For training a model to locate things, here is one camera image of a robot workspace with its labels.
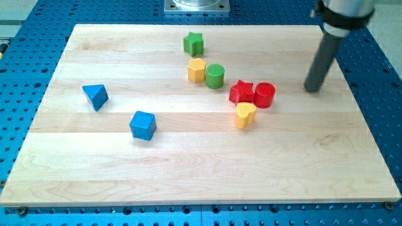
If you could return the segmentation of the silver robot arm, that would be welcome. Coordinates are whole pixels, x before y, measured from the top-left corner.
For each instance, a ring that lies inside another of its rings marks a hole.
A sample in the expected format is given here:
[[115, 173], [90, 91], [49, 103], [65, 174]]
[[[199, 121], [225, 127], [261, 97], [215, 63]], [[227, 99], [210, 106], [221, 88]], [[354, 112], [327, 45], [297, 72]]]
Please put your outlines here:
[[316, 0], [310, 16], [321, 16], [323, 37], [313, 59], [304, 88], [318, 92], [343, 39], [350, 31], [364, 28], [375, 12], [375, 0]]

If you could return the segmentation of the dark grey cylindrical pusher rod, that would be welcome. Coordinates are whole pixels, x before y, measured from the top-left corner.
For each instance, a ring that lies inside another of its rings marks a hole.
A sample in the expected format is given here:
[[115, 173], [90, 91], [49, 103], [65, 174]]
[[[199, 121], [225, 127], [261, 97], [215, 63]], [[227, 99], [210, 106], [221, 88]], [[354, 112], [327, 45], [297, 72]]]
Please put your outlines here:
[[304, 81], [304, 88], [308, 92], [318, 92], [327, 76], [327, 73], [340, 49], [343, 37], [324, 32], [319, 48], [315, 54], [308, 75]]

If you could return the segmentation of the silver robot base flange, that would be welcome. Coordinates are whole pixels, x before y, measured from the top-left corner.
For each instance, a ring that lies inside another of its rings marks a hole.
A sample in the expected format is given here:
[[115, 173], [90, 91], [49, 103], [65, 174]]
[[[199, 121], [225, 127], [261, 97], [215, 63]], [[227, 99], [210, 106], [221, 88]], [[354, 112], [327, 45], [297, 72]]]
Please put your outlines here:
[[229, 12], [229, 0], [164, 0], [166, 13]]

